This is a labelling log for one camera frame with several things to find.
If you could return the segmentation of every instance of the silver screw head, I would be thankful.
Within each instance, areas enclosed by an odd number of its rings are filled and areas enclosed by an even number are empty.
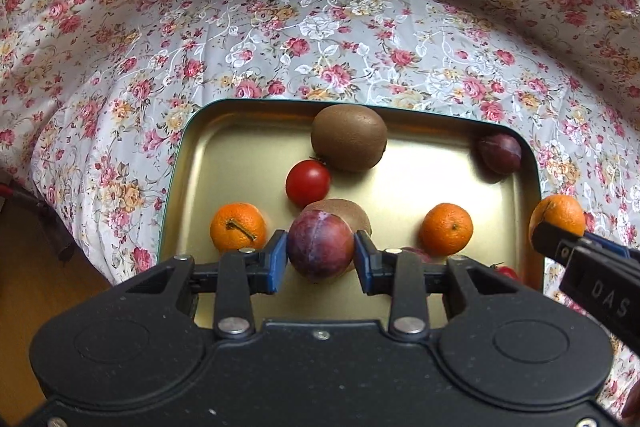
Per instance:
[[[66,422],[62,418],[53,417],[47,421],[47,427],[66,427]]]
[[[327,341],[329,340],[329,337],[331,336],[331,334],[329,333],[329,331],[314,330],[313,336],[315,339],[319,341]]]
[[[419,319],[418,317],[400,317],[399,319],[394,320],[394,328],[396,328],[397,331],[408,335],[420,333],[421,331],[424,331],[424,328],[426,327],[427,324],[424,323],[424,320]]]
[[[598,422],[593,418],[583,418],[575,425],[575,427],[598,427]]]
[[[242,317],[225,317],[218,323],[220,331],[224,331],[230,335],[239,335],[244,333],[250,327],[249,321]]]

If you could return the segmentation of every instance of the kiwi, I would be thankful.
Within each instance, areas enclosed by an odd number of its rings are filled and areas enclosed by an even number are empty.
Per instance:
[[[357,232],[358,230],[364,230],[371,235],[371,223],[367,213],[362,209],[359,204],[353,203],[349,200],[320,200],[315,203],[309,203],[303,210],[324,210],[329,214],[334,214],[344,220],[351,232]]]
[[[364,172],[385,152],[386,124],[369,107],[330,105],[314,118],[311,146],[320,159],[336,169]]]

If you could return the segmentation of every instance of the rose pattern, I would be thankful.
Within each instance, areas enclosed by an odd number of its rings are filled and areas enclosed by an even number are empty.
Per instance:
[[[388,105],[510,126],[544,194],[638,245],[638,0],[0,0],[0,166],[112,282],[158,261],[182,131],[221,98]],[[548,263],[545,292],[561,269]],[[600,400],[638,379],[616,360]]]

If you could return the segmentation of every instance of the tray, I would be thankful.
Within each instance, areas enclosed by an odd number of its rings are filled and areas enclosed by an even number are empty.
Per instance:
[[[289,169],[313,156],[310,127],[328,104],[294,100],[221,100],[188,124],[170,186],[160,259],[177,253],[197,263],[219,259],[209,221],[226,203],[246,201],[263,213],[269,232],[289,228],[297,209],[287,200]],[[332,172],[327,198],[344,198],[367,212],[378,248],[418,246],[424,214],[447,201],[465,208],[474,235],[461,252],[485,264],[505,263],[523,281],[542,286],[543,257],[527,240],[529,216],[540,201],[538,168],[529,146],[494,124],[373,107],[385,120],[389,141],[380,163],[365,174]],[[522,169],[503,180],[488,176],[472,153],[478,137],[501,130],[522,145]],[[388,219],[389,216],[402,219]],[[210,327],[213,295],[201,295],[196,323]],[[433,327],[446,324],[440,296],[429,297]],[[386,326],[390,298],[367,297],[355,271],[312,284],[292,266],[274,296],[252,297],[256,324],[278,319],[380,319]]]

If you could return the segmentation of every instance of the mandarin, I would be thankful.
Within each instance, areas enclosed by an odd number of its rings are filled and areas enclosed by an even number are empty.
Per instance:
[[[429,255],[452,255],[466,247],[474,233],[471,216],[461,206],[439,203],[422,221],[420,239]]]
[[[258,250],[267,242],[267,225],[252,204],[229,203],[211,219],[209,234],[220,253],[244,247]]]
[[[556,225],[575,235],[582,235],[586,228],[580,203],[566,194],[551,194],[537,204],[529,220],[529,241],[541,221]]]

